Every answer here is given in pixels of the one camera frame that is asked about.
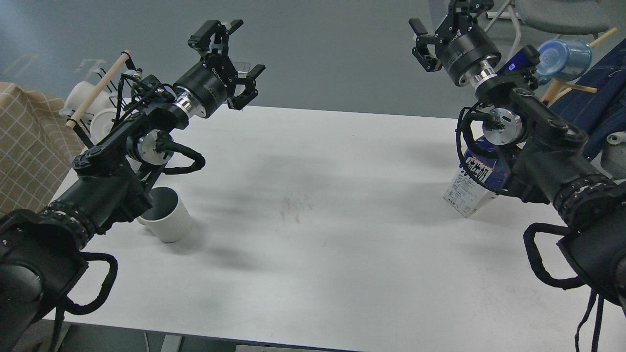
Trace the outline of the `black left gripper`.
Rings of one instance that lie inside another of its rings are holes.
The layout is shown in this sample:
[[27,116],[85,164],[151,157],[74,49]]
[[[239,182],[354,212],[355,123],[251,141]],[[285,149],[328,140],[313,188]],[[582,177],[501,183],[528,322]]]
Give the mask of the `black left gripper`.
[[[229,109],[242,110],[259,95],[256,80],[266,66],[257,64],[245,77],[239,77],[228,57],[230,35],[243,24],[243,20],[226,24],[208,20],[188,39],[188,46],[201,60],[174,84],[174,106],[188,118],[208,118],[225,102]],[[237,86],[244,86],[242,93],[235,94]]]

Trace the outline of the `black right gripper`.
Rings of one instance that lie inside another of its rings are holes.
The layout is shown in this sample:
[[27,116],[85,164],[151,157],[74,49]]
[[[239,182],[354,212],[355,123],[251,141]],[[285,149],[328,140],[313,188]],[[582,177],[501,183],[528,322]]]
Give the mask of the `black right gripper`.
[[[496,77],[494,67],[501,60],[494,42],[478,24],[477,17],[494,7],[493,0],[451,0],[439,26],[439,36],[429,35],[419,18],[410,18],[416,36],[411,51],[426,72],[442,67],[457,87],[478,87]],[[429,51],[439,46],[439,58]]]

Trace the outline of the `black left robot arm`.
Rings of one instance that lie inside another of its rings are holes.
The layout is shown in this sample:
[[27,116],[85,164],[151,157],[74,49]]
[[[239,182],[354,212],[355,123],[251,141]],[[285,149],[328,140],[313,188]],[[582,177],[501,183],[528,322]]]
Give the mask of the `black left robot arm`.
[[149,192],[161,174],[200,170],[205,158],[174,142],[196,115],[208,118],[222,103],[241,110],[259,94],[264,65],[240,77],[228,55],[230,36],[243,20],[208,20],[188,46],[201,57],[174,85],[153,76],[132,81],[131,102],[118,107],[112,131],[72,161],[77,181],[40,212],[18,209],[1,219],[1,350],[9,352],[29,326],[56,310],[54,336],[65,313],[85,315],[109,296],[118,273],[114,256],[87,253],[96,234],[132,222],[152,208]]

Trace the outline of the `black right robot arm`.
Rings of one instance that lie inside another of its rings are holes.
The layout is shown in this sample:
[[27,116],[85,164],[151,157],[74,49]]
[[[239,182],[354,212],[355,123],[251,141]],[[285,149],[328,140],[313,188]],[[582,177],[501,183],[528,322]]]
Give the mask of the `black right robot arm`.
[[507,167],[503,185],[490,187],[491,192],[549,203],[565,223],[532,223],[523,234],[526,255],[546,285],[590,288],[581,322],[596,308],[596,352],[604,303],[625,307],[625,185],[596,170],[582,156],[587,134],[534,95],[539,52],[533,46],[495,69],[501,53],[478,24],[492,7],[492,0],[452,0],[432,35],[420,19],[411,18],[412,53],[425,71],[444,68],[456,86],[475,91],[477,102],[461,109],[455,130],[458,158],[468,176],[484,186],[468,167],[462,142],[470,152]]

